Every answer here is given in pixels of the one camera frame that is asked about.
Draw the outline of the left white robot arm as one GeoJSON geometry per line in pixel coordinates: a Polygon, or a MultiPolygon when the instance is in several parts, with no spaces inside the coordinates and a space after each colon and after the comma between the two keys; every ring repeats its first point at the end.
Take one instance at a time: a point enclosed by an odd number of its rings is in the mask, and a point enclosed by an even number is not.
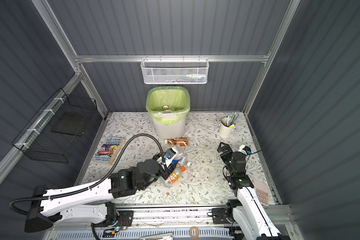
{"type": "Polygon", "coordinates": [[[117,226],[123,218],[111,200],[145,191],[159,178],[167,180],[182,160],[182,155],[167,150],[164,155],[157,154],[89,184],[57,190],[38,186],[32,197],[13,200],[9,207],[26,216],[26,233],[41,232],[63,223],[117,226]]]}

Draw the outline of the blue white label bottle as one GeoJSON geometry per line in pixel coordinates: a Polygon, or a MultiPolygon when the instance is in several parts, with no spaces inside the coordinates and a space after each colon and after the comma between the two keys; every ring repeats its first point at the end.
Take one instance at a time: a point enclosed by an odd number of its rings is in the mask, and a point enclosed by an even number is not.
{"type": "Polygon", "coordinates": [[[171,165],[175,164],[180,166],[185,166],[187,164],[187,158],[184,154],[182,148],[171,147],[166,150],[165,155],[165,164],[169,168],[171,165]]]}

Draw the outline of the orange label bottle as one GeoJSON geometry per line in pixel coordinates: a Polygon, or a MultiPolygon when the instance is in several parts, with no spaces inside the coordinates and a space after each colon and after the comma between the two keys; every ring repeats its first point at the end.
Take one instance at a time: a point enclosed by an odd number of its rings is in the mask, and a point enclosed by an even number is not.
{"type": "Polygon", "coordinates": [[[184,175],[186,170],[187,168],[184,166],[175,168],[175,170],[169,175],[168,179],[165,180],[164,185],[167,187],[177,182],[184,175]]]}

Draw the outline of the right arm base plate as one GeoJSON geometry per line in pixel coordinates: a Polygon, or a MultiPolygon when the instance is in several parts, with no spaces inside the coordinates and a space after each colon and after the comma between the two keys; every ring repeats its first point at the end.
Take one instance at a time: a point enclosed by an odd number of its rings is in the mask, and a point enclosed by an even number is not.
{"type": "Polygon", "coordinates": [[[213,223],[217,224],[232,224],[235,220],[233,218],[232,209],[228,208],[213,208],[211,210],[213,223]]]}

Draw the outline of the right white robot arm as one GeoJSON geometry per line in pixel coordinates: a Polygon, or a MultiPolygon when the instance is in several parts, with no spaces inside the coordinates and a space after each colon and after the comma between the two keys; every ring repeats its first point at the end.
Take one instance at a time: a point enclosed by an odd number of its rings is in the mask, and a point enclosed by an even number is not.
{"type": "Polygon", "coordinates": [[[247,158],[258,152],[246,145],[233,151],[223,142],[219,143],[217,151],[224,163],[223,177],[236,198],[228,200],[219,212],[212,210],[214,221],[225,217],[229,223],[237,223],[247,240],[289,240],[290,237],[283,235],[267,215],[247,174],[247,158]]]}

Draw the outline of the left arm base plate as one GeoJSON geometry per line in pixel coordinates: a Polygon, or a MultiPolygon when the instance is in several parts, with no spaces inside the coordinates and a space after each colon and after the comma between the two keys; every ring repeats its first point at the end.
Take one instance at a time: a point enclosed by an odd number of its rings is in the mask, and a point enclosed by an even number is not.
{"type": "Polygon", "coordinates": [[[131,227],[134,219],[134,211],[116,211],[106,215],[104,221],[94,224],[95,227],[131,227]]]}

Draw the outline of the brown label bottle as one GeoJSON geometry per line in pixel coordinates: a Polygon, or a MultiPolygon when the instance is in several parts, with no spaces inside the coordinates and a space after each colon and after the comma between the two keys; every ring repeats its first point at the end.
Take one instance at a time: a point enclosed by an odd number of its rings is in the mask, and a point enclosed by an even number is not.
{"type": "Polygon", "coordinates": [[[165,139],[165,144],[170,146],[188,147],[188,138],[165,139]]]}

